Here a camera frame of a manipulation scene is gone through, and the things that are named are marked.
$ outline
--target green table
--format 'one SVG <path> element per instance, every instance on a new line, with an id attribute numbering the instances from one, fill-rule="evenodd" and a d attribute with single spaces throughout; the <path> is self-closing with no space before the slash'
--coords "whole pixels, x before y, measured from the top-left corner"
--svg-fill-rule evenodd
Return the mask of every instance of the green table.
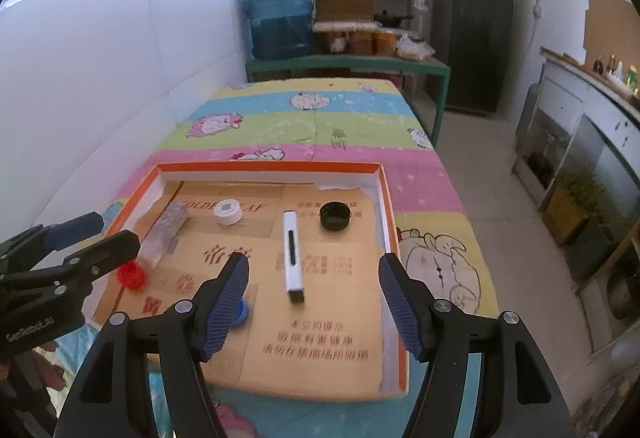
<path id="1" fill-rule="evenodd" d="M 309 70 L 310 68 L 359 68 L 367 70 L 393 70 L 395 72 L 421 73 L 425 75 L 435 75 L 440 79 L 440 94 L 436 104 L 436 116 L 433 120 L 433 129 L 429 132 L 431 143 L 435 147 L 438 142 L 442 115 L 444 113 L 445 102 L 447 101 L 447 91 L 449 90 L 449 76 L 451 69 L 434 57 L 426 61 L 410 61 L 400 57 L 385 56 L 350 56 L 341 54 L 340 56 L 306 56 L 293 59 L 259 60 L 253 59 L 246 64 L 246 77 L 249 82 L 256 82 L 258 72 L 272 72 L 275 70 Z"/>

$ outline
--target white pen-like device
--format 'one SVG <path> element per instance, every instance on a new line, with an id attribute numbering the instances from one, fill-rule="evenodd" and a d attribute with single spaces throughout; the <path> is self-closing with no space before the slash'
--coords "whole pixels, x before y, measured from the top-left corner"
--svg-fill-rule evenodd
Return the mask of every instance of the white pen-like device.
<path id="1" fill-rule="evenodd" d="M 284 237 L 284 283 L 292 303 L 304 303 L 302 288 L 302 260 L 300 259 L 300 238 L 298 237 L 298 213 L 284 211 L 282 214 Z"/>

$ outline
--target screw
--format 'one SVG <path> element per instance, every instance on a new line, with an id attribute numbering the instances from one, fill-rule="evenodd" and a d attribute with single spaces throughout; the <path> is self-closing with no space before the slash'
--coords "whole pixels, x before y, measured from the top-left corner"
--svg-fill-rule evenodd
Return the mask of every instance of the screw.
<path id="1" fill-rule="evenodd" d="M 178 313 L 187 313 L 191 308 L 193 308 L 193 303 L 188 299 L 183 299 L 175 304 L 175 311 Z"/>
<path id="2" fill-rule="evenodd" d="M 114 313 L 111 317 L 109 317 L 109 322 L 114 326 L 124 323 L 124 313 L 122 312 Z"/>
<path id="3" fill-rule="evenodd" d="M 502 318 L 509 324 L 517 324 L 520 321 L 516 312 L 505 312 L 502 314 Z"/>
<path id="4" fill-rule="evenodd" d="M 433 307 L 438 311 L 438 312 L 448 312 L 451 310 L 451 303 L 449 301 L 447 301 L 446 299 L 436 299 L 436 302 L 433 303 Z"/>

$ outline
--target countertop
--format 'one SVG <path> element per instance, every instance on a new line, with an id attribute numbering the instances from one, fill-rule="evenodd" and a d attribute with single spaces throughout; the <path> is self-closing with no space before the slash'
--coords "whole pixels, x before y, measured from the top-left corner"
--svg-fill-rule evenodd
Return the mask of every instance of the countertop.
<path id="1" fill-rule="evenodd" d="M 580 63 L 578 63 L 575 59 L 560 54 L 555 50 L 551 50 L 550 48 L 546 48 L 545 46 L 540 47 L 540 54 L 553 61 L 558 66 L 561 66 L 568 72 L 571 72 L 580 79 L 588 82 L 588 84 L 598 89 L 601 93 L 605 94 L 610 99 L 610 101 L 614 102 L 620 108 L 625 110 L 625 112 L 634 120 L 636 125 L 640 126 L 640 111 L 604 77 L 594 73 L 590 68 L 587 68 L 586 66 L 581 66 Z"/>

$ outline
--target dark gray refrigerator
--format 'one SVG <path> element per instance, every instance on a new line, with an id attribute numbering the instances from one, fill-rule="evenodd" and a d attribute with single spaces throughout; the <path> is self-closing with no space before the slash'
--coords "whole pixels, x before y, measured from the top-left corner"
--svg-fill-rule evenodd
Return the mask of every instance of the dark gray refrigerator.
<path id="1" fill-rule="evenodd" d="M 433 0 L 431 45 L 451 67 L 448 108 L 495 112 L 512 16 L 513 0 Z"/>

